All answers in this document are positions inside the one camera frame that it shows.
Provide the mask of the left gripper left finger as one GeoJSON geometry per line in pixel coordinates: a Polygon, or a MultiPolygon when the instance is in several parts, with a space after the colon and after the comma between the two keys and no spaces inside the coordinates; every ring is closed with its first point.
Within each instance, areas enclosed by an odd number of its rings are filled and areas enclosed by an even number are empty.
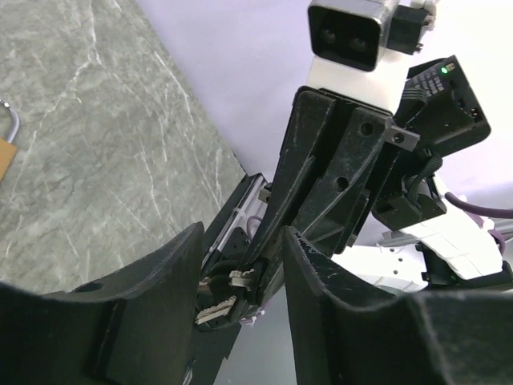
{"type": "Polygon", "coordinates": [[[4,384],[180,384],[204,227],[71,292],[1,286],[4,384]]]}

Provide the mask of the black key bunch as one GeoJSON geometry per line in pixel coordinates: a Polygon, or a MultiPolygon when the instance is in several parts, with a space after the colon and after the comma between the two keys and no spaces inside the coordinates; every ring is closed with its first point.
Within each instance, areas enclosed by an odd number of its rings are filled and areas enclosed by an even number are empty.
{"type": "Polygon", "coordinates": [[[265,314],[258,302],[258,285],[267,267],[264,260],[237,267],[235,260],[216,263],[201,279],[196,296],[195,326],[200,332],[254,325],[265,314]]]}

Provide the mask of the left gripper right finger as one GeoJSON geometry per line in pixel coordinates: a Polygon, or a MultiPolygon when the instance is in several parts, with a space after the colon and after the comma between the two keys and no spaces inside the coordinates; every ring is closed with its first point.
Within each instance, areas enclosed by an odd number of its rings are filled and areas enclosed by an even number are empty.
{"type": "Polygon", "coordinates": [[[509,384],[512,296],[434,290],[399,296],[283,232],[299,384],[509,384]]]}

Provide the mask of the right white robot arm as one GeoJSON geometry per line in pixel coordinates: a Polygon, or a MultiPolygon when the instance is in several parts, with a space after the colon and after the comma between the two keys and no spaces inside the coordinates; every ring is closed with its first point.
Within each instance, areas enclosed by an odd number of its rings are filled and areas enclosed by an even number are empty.
{"type": "Polygon", "coordinates": [[[370,92],[297,90],[265,213],[239,263],[243,305],[263,306],[285,284],[288,227],[378,286],[512,287],[491,224],[511,212],[468,200],[491,128],[459,61],[410,68],[394,113],[370,92]]]}

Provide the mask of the brass padlock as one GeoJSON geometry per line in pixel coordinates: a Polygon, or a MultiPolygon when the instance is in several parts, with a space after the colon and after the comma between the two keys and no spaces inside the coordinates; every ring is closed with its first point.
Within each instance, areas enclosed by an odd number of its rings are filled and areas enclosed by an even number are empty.
{"type": "Polygon", "coordinates": [[[7,137],[1,138],[1,179],[3,179],[18,151],[14,145],[14,139],[20,128],[20,118],[16,109],[4,99],[1,99],[1,106],[9,112],[11,119],[11,126],[7,137]]]}

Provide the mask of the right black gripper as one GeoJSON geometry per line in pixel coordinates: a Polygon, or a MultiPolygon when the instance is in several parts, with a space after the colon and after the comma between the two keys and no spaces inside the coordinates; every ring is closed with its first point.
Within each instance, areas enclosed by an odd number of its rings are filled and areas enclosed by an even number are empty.
{"type": "Polygon", "coordinates": [[[354,244],[401,152],[386,140],[393,117],[326,90],[299,90],[269,206],[240,262],[261,274],[256,303],[283,284],[282,229],[293,226],[324,255],[354,244]]]}

